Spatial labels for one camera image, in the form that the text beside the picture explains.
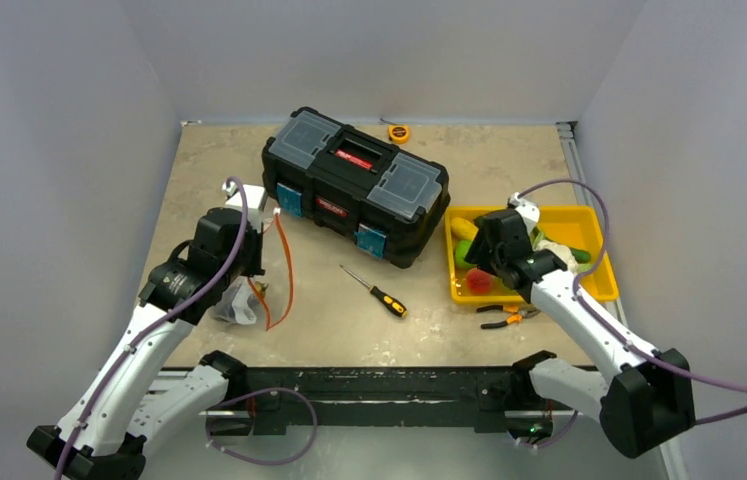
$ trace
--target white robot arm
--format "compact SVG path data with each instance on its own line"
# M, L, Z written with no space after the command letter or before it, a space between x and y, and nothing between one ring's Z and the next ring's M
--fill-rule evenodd
M136 479L146 456L179 430L182 423L223 400L239 396L231 385L245 375L245 366L222 353L201 361L177 387L141 407L140 403L164 362L199 323L205 311L219 301L238 276L263 274L261 269L261 213L266 204L263 187L245 185L248 225L241 228L241 195L224 183L227 201L209 210L197 223L192 240L183 242L168 260L155 267L142 289L123 337L81 399L54 426L39 426L28 447L56 467L62 452L63 474L96 480ZM226 273L213 283L232 251L240 231L244 237ZM179 258L185 248L187 258ZM162 322L174 308L206 287L206 293L179 315ZM88 403L93 405L85 412Z
M532 364L527 361L526 389L597 420L612 445L630 458L691 428L695 421L691 381L654 367L628 346L688 370L685 358L676 350L660 352L611 317L584 289L576 288L575 275L552 252L533 251L530 234L539 215L534 203L512 195L509 208L483 217L466 256L466 261L500 277L549 315L597 368L585 371L552 354L538 356ZM619 332L620 338L608 328Z

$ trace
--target beige tabletop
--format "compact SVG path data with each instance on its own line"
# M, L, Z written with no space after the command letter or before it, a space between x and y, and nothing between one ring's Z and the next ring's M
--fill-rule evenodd
M379 138L380 125L360 127ZM221 206L219 187L229 175L261 185L261 149L271 126L184 128L158 225L144 269L162 263L197 220ZM508 196L568 171L552 126L412 126L405 148L446 166L451 205L503 206ZM539 204L573 204L573 189L548 187L530 197ZM270 212L275 202L268 201ZM574 364L588 364L582 350L546 315L499 330L479 324L505 318L476 315L450 298L443 222L414 265L400 270L358 250L352 242L310 220L282 215L292 251L295 300L287 320L269 332L262 320L241 326L207 313L167 362L192 366L223 350L250 366L481 366L506 365L539 350ZM263 267L274 319L287 301L287 268L275 228L265 234ZM384 311L340 268L344 264L402 300L405 320Z

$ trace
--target blue latch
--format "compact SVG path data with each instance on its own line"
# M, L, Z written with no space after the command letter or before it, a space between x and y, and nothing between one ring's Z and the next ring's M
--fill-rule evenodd
M360 223L358 231L355 233L355 239L358 248L370 255L377 258L385 256L385 240L387 236L379 230Z
M281 183L276 184L276 199L282 210L295 217L302 217L302 194L296 190L286 187Z

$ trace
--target gray wall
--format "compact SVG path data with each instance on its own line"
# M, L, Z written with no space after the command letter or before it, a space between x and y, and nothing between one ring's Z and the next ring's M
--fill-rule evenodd
M0 2L0 478L51 478L25 439L122 333L178 132L116 0Z
M747 0L650 0L577 129L630 323L747 384ZM698 415L747 398L696 387ZM690 478L747 478L747 416L681 437Z
M644 0L127 0L179 116L578 118Z

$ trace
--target pliers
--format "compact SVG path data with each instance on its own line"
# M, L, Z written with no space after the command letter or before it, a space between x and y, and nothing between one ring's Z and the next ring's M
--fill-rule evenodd
M480 328L483 330L490 330L492 328L502 328L506 325L511 325L512 323L520 323L521 320L526 318L532 318L535 315L538 315L541 313L540 310L533 306L518 306L518 305L488 305L485 307L479 307L476 309L476 313L482 313L482 312L493 312L493 311L501 311L501 312L508 312L512 315L506 318L505 320L501 322L495 322L495 323L483 323L480 325Z

